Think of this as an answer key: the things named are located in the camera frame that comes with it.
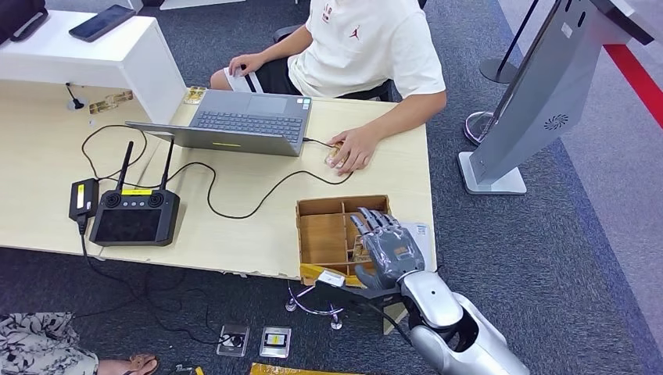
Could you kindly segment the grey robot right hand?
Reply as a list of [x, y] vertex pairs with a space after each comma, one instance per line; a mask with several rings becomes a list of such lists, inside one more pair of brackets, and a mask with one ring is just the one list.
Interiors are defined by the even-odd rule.
[[389, 214], [360, 206], [363, 216], [352, 215], [354, 226], [360, 234], [360, 242], [372, 261], [374, 272], [363, 265], [355, 266], [358, 280], [374, 290], [394, 288], [403, 276], [425, 269], [425, 258], [410, 231]]

